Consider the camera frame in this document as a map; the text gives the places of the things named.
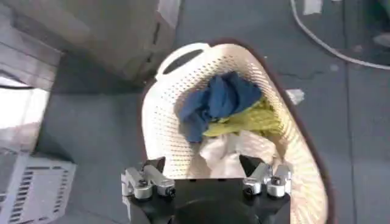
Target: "white laundry basket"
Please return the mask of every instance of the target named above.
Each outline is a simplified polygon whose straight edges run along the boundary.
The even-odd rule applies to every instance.
[[[202,51],[199,55],[164,74],[181,56]],[[170,178],[202,178],[204,164],[196,164],[191,144],[179,132],[176,116],[188,93],[205,87],[214,75],[236,71],[256,83],[281,121],[276,145],[282,160],[293,169],[291,223],[332,223],[332,193],[322,163],[291,108],[291,102],[260,57],[241,44],[205,43],[184,46],[173,52],[157,71],[157,81],[146,93],[142,107],[142,129],[148,159],[165,156],[163,174]]]

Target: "screw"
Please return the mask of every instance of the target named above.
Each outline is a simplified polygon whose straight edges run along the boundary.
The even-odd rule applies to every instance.
[[[138,187],[146,187],[147,181],[146,180],[139,180],[138,181]]]
[[[271,177],[271,184],[279,186],[282,184],[282,180],[279,177]]]
[[[247,188],[244,189],[244,194],[246,196],[252,196],[254,194],[254,192],[253,192],[252,188],[247,187]]]
[[[176,189],[169,187],[165,190],[165,194],[171,198],[174,198],[176,196]]]

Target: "concrete floor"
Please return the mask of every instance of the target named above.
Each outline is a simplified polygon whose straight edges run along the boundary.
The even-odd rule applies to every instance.
[[[367,24],[352,8],[324,1],[322,14],[303,20],[329,45],[364,57],[370,37],[357,34]],[[298,29],[288,1],[183,3],[177,47],[222,37],[251,45],[285,88],[306,92],[297,109],[332,177],[338,223],[388,223],[390,72],[324,52]],[[354,51],[359,45],[363,51]],[[72,56],[60,64],[37,150],[79,167],[67,215],[55,223],[129,222],[119,173],[140,165],[139,90],[112,77]]]

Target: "metal vent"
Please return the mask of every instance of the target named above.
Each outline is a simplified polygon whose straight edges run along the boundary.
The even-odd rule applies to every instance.
[[[63,201],[64,201],[64,193],[65,193],[65,189],[67,187],[67,184],[68,184],[68,171],[64,170],[62,172],[61,184],[60,184],[60,188],[58,190],[59,192],[57,194],[57,198],[56,198],[55,205],[53,208],[53,213],[57,213],[60,211],[60,208],[61,208]]]
[[[22,182],[20,183],[16,200],[13,204],[13,209],[10,216],[10,223],[16,223],[20,220],[20,216],[23,211],[24,202],[26,202],[27,195],[29,193],[30,184],[34,173],[31,171],[25,171],[22,176]]]

